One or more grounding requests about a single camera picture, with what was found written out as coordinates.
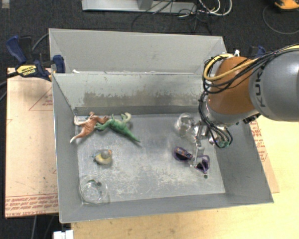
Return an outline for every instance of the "orange toy dinosaur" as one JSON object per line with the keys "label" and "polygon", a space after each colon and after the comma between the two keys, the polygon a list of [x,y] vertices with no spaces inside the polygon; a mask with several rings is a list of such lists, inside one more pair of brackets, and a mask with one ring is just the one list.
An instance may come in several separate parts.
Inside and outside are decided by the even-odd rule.
{"label": "orange toy dinosaur", "polygon": [[78,135],[72,137],[70,143],[77,138],[82,138],[90,134],[94,130],[94,126],[96,125],[96,123],[104,124],[108,120],[108,116],[100,118],[99,116],[95,115],[94,112],[90,112],[90,116],[84,122],[77,122],[76,120],[74,120],[74,124],[80,125],[82,127],[82,130]]}

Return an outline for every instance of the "small toy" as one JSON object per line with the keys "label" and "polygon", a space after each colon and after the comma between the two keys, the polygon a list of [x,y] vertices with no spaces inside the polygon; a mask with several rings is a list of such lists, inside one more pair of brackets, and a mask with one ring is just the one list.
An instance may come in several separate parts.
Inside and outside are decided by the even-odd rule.
{"label": "small toy", "polygon": [[129,113],[121,114],[121,117],[122,117],[122,121],[115,119],[114,115],[112,115],[112,118],[109,119],[108,121],[106,121],[103,125],[100,123],[97,123],[95,128],[97,130],[102,131],[102,130],[106,129],[107,127],[109,127],[112,130],[127,136],[131,140],[140,142],[140,140],[138,140],[126,126],[126,123],[131,120],[131,117],[132,117],[131,114],[129,114]]}
{"label": "small toy", "polygon": [[100,149],[96,152],[94,161],[99,165],[107,165],[112,162],[112,151],[110,149]]}
{"label": "small toy", "polygon": [[202,160],[195,166],[195,168],[204,174],[207,173],[207,170],[210,167],[210,158],[208,155],[203,155]]}
{"label": "small toy", "polygon": [[175,147],[173,157],[178,161],[188,162],[193,158],[193,155],[182,147]]}
{"label": "small toy", "polygon": [[109,120],[108,116],[104,116],[103,118],[100,118],[99,116],[96,116],[94,112],[90,112],[90,116],[84,122],[77,122],[76,120],[74,120],[74,124],[80,125],[82,127],[82,130],[78,135],[72,137],[70,143],[77,138],[82,138],[90,134],[94,130],[94,126],[96,125],[96,123],[103,124],[108,120]]}

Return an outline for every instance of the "gray metal bin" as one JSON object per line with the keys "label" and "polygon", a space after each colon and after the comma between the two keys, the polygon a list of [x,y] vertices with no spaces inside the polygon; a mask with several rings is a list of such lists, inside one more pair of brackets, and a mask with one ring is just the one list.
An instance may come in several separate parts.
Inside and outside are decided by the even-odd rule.
{"label": "gray metal bin", "polygon": [[[231,127],[234,142],[216,149],[203,141],[211,159],[209,177],[174,160],[172,150],[192,144],[174,124],[181,113],[198,121],[201,66],[226,52],[221,37],[50,29],[51,57],[62,55],[66,73],[54,74],[53,105],[60,222],[188,212],[273,199],[249,125]],[[120,119],[140,143],[111,131],[95,131],[70,143],[80,130],[74,116],[90,111]],[[111,149],[113,164],[91,157]],[[79,184],[95,174],[108,185],[105,203],[86,204]]]}

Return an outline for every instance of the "toy dinosaur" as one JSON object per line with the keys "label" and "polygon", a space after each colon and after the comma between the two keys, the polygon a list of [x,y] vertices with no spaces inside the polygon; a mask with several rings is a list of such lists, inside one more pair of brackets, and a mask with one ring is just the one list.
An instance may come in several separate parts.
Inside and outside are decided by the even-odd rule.
{"label": "toy dinosaur", "polygon": [[94,112],[90,112],[90,116],[84,122],[77,122],[74,119],[74,124],[80,125],[82,127],[82,130],[78,135],[72,137],[70,143],[77,138],[82,138],[90,134],[94,130],[94,126],[96,125],[96,123],[103,124],[108,120],[109,120],[108,116],[104,116],[103,118],[100,118],[99,116],[96,116]]}
{"label": "toy dinosaur", "polygon": [[100,123],[97,123],[95,128],[97,130],[104,130],[107,127],[109,127],[112,130],[127,136],[131,140],[140,142],[140,140],[138,140],[126,126],[126,123],[131,120],[131,117],[132,117],[131,114],[129,114],[129,113],[121,114],[121,117],[122,117],[122,121],[115,119],[114,115],[112,115],[112,118],[109,119],[108,121],[106,121],[103,125],[101,125]]}

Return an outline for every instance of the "purple plastic object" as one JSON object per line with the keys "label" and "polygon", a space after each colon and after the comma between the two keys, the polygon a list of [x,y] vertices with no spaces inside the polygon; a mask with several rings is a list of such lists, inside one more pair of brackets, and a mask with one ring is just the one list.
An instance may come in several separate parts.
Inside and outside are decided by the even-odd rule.
{"label": "purple plastic object", "polygon": [[195,166],[195,168],[199,171],[202,171],[204,174],[206,174],[210,166],[210,159],[208,155],[202,155],[202,158],[203,158],[202,161],[199,162]]}
{"label": "purple plastic object", "polygon": [[175,147],[173,157],[180,162],[188,162],[193,158],[193,155],[182,147]]}

